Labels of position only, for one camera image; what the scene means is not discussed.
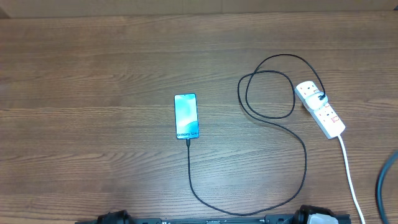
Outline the blue Galaxy smartphone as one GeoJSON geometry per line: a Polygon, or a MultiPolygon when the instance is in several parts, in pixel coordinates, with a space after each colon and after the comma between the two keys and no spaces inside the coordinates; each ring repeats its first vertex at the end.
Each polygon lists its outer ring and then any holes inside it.
{"type": "Polygon", "coordinates": [[[177,139],[196,139],[200,136],[197,96],[186,93],[174,96],[175,127],[177,139]]]}

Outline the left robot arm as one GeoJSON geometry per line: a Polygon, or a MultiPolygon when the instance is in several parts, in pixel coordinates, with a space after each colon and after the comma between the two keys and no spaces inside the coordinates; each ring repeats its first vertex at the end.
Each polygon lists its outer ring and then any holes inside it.
{"type": "Polygon", "coordinates": [[[100,215],[97,224],[135,224],[134,220],[126,210],[100,215]]]}

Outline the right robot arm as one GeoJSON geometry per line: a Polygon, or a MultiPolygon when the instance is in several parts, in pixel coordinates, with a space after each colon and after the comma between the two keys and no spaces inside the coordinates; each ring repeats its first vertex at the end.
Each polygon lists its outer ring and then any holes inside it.
{"type": "Polygon", "coordinates": [[[338,224],[335,214],[323,207],[302,205],[293,216],[293,224],[338,224]]]}

